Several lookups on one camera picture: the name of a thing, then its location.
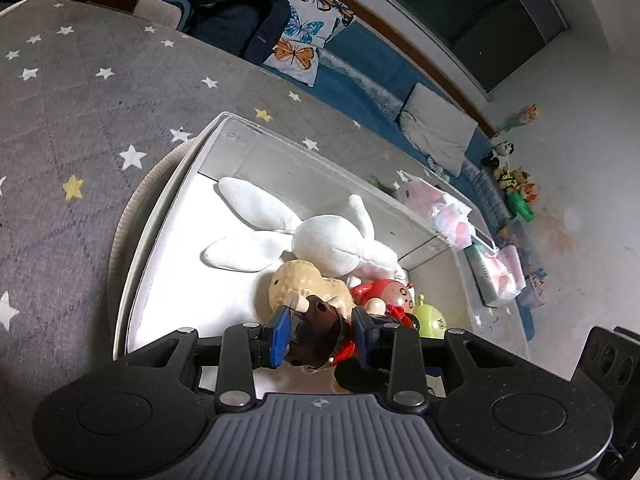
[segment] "wall stain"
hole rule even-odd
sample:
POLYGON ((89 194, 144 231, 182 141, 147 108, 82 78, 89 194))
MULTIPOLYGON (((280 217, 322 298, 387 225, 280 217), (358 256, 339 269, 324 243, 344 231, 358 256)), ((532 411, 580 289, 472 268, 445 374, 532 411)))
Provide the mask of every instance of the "wall stain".
POLYGON ((536 231, 545 238, 549 249, 558 254, 569 254, 575 250, 574 236, 564 224, 563 215, 556 210, 543 207, 536 214, 536 231))

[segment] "butterfly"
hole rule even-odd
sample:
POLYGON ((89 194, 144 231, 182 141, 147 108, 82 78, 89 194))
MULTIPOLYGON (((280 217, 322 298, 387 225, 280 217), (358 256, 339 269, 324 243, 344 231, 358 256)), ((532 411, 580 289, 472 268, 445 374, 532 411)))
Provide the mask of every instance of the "butterfly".
POLYGON ((291 6, 289 25, 284 29, 287 36, 299 36, 302 43, 311 43, 313 37, 324 27, 324 22, 307 22, 303 25, 296 9, 291 6))
POLYGON ((311 2, 311 1, 315 1, 316 3, 316 7, 318 7, 319 10, 331 10, 331 9, 337 9, 338 12, 340 12, 340 14, 342 15, 342 24, 345 27, 348 27, 349 25, 351 25, 351 21, 353 20, 353 11, 347 7, 344 3, 342 3, 340 0, 301 0, 303 2, 311 2))
POLYGON ((302 70, 309 70, 311 68, 311 60, 314 58, 314 48, 312 46, 294 46, 290 41, 280 40, 276 46, 273 47, 273 55, 278 61, 293 60, 295 59, 302 70))

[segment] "yellow star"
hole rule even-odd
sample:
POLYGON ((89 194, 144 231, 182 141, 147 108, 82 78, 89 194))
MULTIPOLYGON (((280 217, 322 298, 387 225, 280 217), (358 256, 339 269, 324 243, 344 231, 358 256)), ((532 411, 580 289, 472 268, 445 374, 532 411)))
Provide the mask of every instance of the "yellow star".
POLYGON ((69 180, 67 180, 63 185, 62 189, 65 190, 66 196, 65 200, 69 202, 72 198, 82 198, 82 193, 80 192, 80 188, 84 180, 81 178, 77 178, 75 175, 71 175, 69 180))
POLYGON ((258 119, 264 119, 264 122, 266 123, 273 119, 273 117, 267 113, 267 110, 258 110, 258 108, 255 109, 255 116, 258 119))

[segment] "metal screw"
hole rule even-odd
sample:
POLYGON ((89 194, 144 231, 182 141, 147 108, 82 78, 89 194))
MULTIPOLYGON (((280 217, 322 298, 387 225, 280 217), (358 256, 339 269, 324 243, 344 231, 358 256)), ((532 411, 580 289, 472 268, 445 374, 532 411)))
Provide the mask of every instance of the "metal screw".
POLYGON ((251 401, 251 395, 241 390, 229 390, 220 395, 220 402, 227 406, 245 406, 251 401))
POLYGON ((403 390, 394 395, 394 402, 401 406, 420 406, 424 402, 424 395, 413 390, 403 390))

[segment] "gray pillow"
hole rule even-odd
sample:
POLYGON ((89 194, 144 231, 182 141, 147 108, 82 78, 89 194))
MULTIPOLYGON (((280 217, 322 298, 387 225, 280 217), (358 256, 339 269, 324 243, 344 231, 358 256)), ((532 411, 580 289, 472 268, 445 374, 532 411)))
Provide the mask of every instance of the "gray pillow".
POLYGON ((465 150, 478 123, 453 104, 416 83, 398 116, 407 139, 453 176, 460 176, 465 150))

